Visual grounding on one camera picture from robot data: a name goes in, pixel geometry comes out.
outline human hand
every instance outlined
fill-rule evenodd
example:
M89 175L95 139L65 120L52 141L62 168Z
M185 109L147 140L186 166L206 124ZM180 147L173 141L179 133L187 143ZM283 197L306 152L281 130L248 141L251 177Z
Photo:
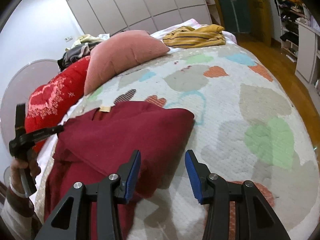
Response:
M24 192L24 189L22 186L19 169L26 169L27 167L29 167L30 174L32 177L36 177L40 174L41 169L37 163L35 151L32 151L30 161L26 162L26 161L14 158L11 162L11 165L10 165L11 184L16 191L18 191L19 193L22 193L22 194L24 194L25 192Z

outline red pillow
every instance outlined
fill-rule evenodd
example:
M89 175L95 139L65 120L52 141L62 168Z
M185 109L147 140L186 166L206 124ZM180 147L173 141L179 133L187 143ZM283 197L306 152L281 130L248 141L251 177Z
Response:
M90 56L83 57L38 87L30 96L25 120L26 132L57 125L82 96ZM34 147L38 153L45 141Z

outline yellow striped towel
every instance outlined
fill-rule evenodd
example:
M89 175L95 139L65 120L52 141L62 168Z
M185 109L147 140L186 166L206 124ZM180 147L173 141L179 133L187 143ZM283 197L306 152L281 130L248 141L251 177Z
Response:
M224 27L216 24L194 29L182 26L163 37L163 43L175 48L200 48L226 44L222 31Z

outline dark red blanket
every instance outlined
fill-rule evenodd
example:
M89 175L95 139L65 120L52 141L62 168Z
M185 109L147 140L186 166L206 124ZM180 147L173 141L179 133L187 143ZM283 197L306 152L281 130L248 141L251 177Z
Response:
M140 197L156 190L168 163L181 152L193 126L194 115L186 109L163 109L147 102L120 102L110 113L92 110L69 119L53 158L46 183L46 219L63 195L77 181L101 181L141 152L141 168L135 195L128 205L118 205L124 239L132 226ZM96 205L92 205L91 239L96 240Z

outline quilted bed cover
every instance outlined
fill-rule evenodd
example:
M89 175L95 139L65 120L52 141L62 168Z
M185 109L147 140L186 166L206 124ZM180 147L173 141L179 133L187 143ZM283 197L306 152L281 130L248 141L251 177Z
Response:
M252 53L236 44L174 52L114 77L84 97L71 116L124 100L190 110L195 125L186 150L228 181L261 184L292 240L312 233L320 204L312 144L286 93ZM35 200L40 216L52 163ZM201 239L206 214L182 156L154 196L138 204L128 239Z

